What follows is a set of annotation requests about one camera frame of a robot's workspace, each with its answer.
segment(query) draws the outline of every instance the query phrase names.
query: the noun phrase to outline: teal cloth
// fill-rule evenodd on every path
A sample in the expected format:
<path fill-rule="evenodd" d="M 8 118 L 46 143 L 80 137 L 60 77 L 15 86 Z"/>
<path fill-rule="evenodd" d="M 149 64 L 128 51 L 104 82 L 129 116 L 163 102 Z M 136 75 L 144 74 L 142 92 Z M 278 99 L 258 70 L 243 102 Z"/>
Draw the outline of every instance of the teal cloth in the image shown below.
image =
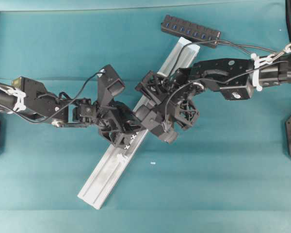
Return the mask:
<path fill-rule="evenodd" d="M 270 0 L 0 0 L 0 11 L 63 11 L 106 10 L 170 6 L 196 6 L 214 3 L 251 2 Z"/>
<path fill-rule="evenodd" d="M 133 108 L 136 84 L 177 42 L 160 31 L 166 14 L 222 31 L 222 38 L 282 49 L 284 1 L 71 12 L 1 12 L 0 82 L 22 75 L 54 93 L 77 93 L 112 64 Z M 195 61 L 248 58 L 201 47 Z M 82 97 L 97 97 L 90 82 Z M 291 85 L 246 101 L 206 92 L 196 125 L 168 145 L 148 135 L 97 211 L 77 194 L 108 147 L 94 127 L 56 129 L 0 115 L 0 233 L 291 232 L 291 158 L 284 122 Z"/>

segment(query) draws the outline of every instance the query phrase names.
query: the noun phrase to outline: screw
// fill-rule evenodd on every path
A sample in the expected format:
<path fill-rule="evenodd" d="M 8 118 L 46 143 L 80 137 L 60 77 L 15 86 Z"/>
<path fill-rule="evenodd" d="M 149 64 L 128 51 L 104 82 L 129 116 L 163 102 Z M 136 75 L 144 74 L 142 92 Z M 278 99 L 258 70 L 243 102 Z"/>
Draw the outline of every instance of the screw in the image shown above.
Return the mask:
<path fill-rule="evenodd" d="M 233 92 L 232 93 L 233 97 L 236 99 L 240 99 L 242 96 L 240 94 L 238 94 L 237 92 Z"/>

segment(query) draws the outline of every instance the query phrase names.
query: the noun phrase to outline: cable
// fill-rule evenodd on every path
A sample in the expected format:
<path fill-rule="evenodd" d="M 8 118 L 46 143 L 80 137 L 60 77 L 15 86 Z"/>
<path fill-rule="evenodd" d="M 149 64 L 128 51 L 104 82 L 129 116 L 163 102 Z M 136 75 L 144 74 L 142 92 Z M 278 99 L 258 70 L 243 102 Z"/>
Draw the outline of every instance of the cable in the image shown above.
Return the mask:
<path fill-rule="evenodd" d="M 5 109 L 7 109 L 7 110 L 13 112 L 13 113 L 16 114 L 17 116 L 21 117 L 22 119 L 24 119 L 24 120 L 26 120 L 26 121 L 28 121 L 28 122 L 30 122 L 30 123 L 32 123 L 32 124 L 40 124 L 40 123 L 42 123 L 42 122 L 45 122 L 45 121 L 51 119 L 53 116 L 55 116 L 56 114 L 58 114 L 59 112 L 61 112 L 64 108 L 66 108 L 67 106 L 71 105 L 71 104 L 72 104 L 72 103 L 73 103 L 73 102 L 74 102 L 74 101 L 79 97 L 79 95 L 82 93 L 82 91 L 84 90 L 84 88 L 85 88 L 85 86 L 87 85 L 87 83 L 88 83 L 88 82 L 89 82 L 93 77 L 95 77 L 97 74 L 105 74 L 105 73 L 104 73 L 104 72 L 96 72 L 95 74 L 93 74 L 91 77 L 89 77 L 89 78 L 84 82 L 84 84 L 83 84 L 82 88 L 80 89 L 80 91 L 77 93 L 77 95 L 76 95 L 76 96 L 75 96 L 71 101 L 69 101 L 67 104 L 65 104 L 63 107 L 61 107 L 57 112 L 55 112 L 54 114 L 50 115 L 49 117 L 47 117 L 47 118 L 45 118 L 45 119 L 43 119 L 43 120 L 41 120 L 41 121 L 33 121 L 33 120 L 27 118 L 26 116 L 23 116 L 23 114 L 20 114 L 20 113 L 14 111 L 13 109 L 11 109 L 11 108 L 9 108 L 9 107 L 7 107 L 7 106 L 4 106 L 4 105 L 2 105 L 2 104 L 0 104 L 0 107 L 5 108 Z"/>
<path fill-rule="evenodd" d="M 40 95 L 38 95 L 37 98 L 41 98 L 41 97 L 43 97 L 43 96 L 50 96 L 50 97 L 53 97 L 53 98 L 55 99 L 56 103 L 59 104 L 59 98 L 58 98 L 55 94 L 50 93 L 50 92 L 47 92 L 47 93 L 44 93 L 44 94 L 40 94 Z"/>
<path fill-rule="evenodd" d="M 164 119 L 164 121 L 167 122 L 167 107 L 168 107 L 168 104 L 169 104 L 171 98 L 172 98 L 172 97 L 173 97 L 173 96 L 174 96 L 174 95 L 175 95 L 179 90 L 185 88 L 185 87 L 188 86 L 188 85 L 193 84 L 192 82 L 197 82 L 197 81 L 200 81 L 200 80 L 207 80 L 207 81 L 212 81 L 212 82 L 216 82 L 216 83 L 226 84 L 226 83 L 229 83 L 230 81 L 232 81 L 232 80 L 234 80 L 234 79 L 236 79 L 236 78 L 239 78 L 240 76 L 243 76 L 243 75 L 246 75 L 246 74 L 250 74 L 250 73 L 252 73 L 252 72 L 254 72 L 254 71 L 256 71 L 256 70 L 264 69 L 264 68 L 270 67 L 270 66 L 272 66 L 272 65 L 278 64 L 278 63 L 287 63 L 287 62 L 288 62 L 288 61 L 277 61 L 277 62 L 273 62 L 272 64 L 265 65 L 265 66 L 262 66 L 262 67 L 259 67 L 259 68 L 255 68 L 255 69 L 249 70 L 249 71 L 247 71 L 247 72 L 241 73 L 241 74 L 239 74 L 239 75 L 236 75 L 236 76 L 234 76 L 234 77 L 232 77 L 232 78 L 229 78 L 229 79 L 226 80 L 226 81 L 218 81 L 218 80 L 209 79 L 209 78 L 198 78 L 198 79 L 190 80 L 189 83 L 186 83 L 185 85 L 179 87 L 179 88 L 178 88 L 176 91 L 174 91 L 174 92 L 170 95 L 170 97 L 168 98 L 168 100 L 167 100 L 167 102 L 166 102 L 166 105 L 165 105 L 165 119 Z"/>
<path fill-rule="evenodd" d="M 178 56 L 176 58 L 176 61 L 175 61 L 174 65 L 173 65 L 172 69 L 170 70 L 168 76 L 169 77 L 171 76 L 172 72 L 174 71 L 174 69 L 175 69 L 175 67 L 176 67 L 176 65 L 177 65 L 177 63 L 179 61 L 179 58 L 180 58 L 183 50 L 187 46 L 190 46 L 190 45 L 199 45 L 199 44 L 207 44 L 207 43 L 211 43 L 211 42 L 218 42 L 220 45 L 230 45 L 230 46 L 233 46 L 233 47 L 237 47 L 237 48 L 239 48 L 240 50 L 244 51 L 246 54 L 249 54 L 249 55 L 251 55 L 251 53 L 248 50 L 242 48 L 242 46 L 243 47 L 248 47 L 248 48 L 253 48 L 253 49 L 260 49 L 260 50 L 267 50 L 269 52 L 274 52 L 272 50 L 269 50 L 269 49 L 266 49 L 266 48 L 263 48 L 263 47 L 259 47 L 259 46 L 253 46 L 253 45 L 237 45 L 237 44 L 234 44 L 234 43 L 232 43 L 232 42 L 230 42 L 228 40 L 222 40 L 222 39 L 220 39 L 220 40 L 208 40 L 208 41 L 192 42 L 192 43 L 186 44 L 185 46 L 183 46 L 181 48 L 181 50 L 180 50 L 180 52 L 179 52 L 179 54 L 178 54 Z"/>
<path fill-rule="evenodd" d="M 231 44 L 225 44 L 225 43 L 219 43 L 220 45 L 228 45 L 228 46 L 233 46 Z M 262 50 L 262 51 L 266 51 L 266 52 L 271 52 L 274 53 L 276 51 L 268 49 L 268 48 L 264 48 L 261 46 L 254 46 L 254 45 L 243 45 L 243 44 L 236 44 L 239 47 L 246 47 L 246 48 L 251 48 L 251 49 L 257 49 L 257 50 Z"/>

